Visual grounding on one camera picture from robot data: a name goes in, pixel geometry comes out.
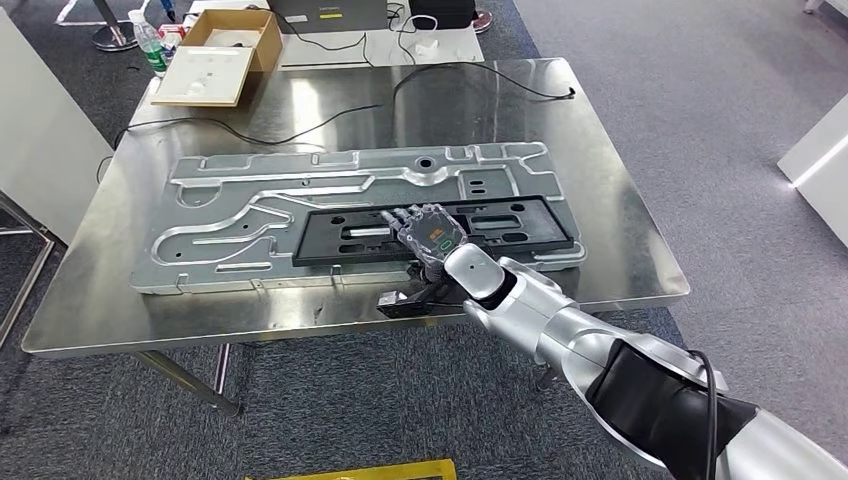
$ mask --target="cardboard box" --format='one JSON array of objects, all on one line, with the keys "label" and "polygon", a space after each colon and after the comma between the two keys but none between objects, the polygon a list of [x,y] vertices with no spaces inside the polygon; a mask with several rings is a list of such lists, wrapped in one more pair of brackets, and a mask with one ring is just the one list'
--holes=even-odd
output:
[{"label": "cardboard box", "polygon": [[283,49],[273,12],[204,10],[177,47],[154,105],[233,107],[248,72],[272,72]]},{"label": "cardboard box", "polygon": [[259,34],[256,45],[250,45],[254,50],[253,60],[250,62],[251,72],[273,72],[277,69],[277,59],[283,51],[283,40],[276,16],[267,10],[204,10],[186,35],[182,45],[188,47],[228,46],[215,42],[215,37],[226,30],[253,31]]}]

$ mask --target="plastic bottle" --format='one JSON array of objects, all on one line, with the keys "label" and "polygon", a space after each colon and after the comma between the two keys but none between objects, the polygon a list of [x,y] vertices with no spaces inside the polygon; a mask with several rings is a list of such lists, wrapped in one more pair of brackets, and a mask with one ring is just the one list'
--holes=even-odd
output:
[{"label": "plastic bottle", "polygon": [[165,69],[168,66],[162,54],[162,42],[159,41],[159,34],[156,33],[156,29],[144,19],[144,11],[142,10],[130,10],[129,17],[130,21],[133,22],[133,32],[135,32],[135,39],[138,40],[138,48],[144,52],[147,63],[153,68],[153,73],[157,77],[165,76]]}]

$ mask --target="green bottle label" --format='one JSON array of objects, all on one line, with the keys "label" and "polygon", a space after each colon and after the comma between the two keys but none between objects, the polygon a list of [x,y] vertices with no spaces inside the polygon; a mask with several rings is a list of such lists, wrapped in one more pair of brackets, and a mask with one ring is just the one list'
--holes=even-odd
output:
[{"label": "green bottle label", "polygon": [[153,67],[154,72],[164,72],[166,68],[165,59],[162,58],[162,49],[156,50],[155,52],[144,52],[144,55],[147,56],[147,62],[150,63],[150,66]]}]

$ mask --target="bottle cap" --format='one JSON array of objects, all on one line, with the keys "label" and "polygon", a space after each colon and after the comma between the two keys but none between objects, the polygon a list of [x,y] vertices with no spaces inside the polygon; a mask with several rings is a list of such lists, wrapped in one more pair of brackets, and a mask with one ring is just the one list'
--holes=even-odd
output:
[{"label": "bottle cap", "polygon": [[144,23],[147,21],[144,19],[144,10],[130,10],[127,16],[129,16],[130,21],[133,23]]}]

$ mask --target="yellow mat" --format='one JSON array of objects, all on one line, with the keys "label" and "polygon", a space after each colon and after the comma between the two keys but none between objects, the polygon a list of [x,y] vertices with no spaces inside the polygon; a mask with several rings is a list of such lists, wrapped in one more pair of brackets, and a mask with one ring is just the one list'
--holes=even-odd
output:
[{"label": "yellow mat", "polygon": [[385,467],[360,468],[344,472],[317,473],[282,477],[273,480],[456,480],[456,470],[450,459],[404,463]]}]

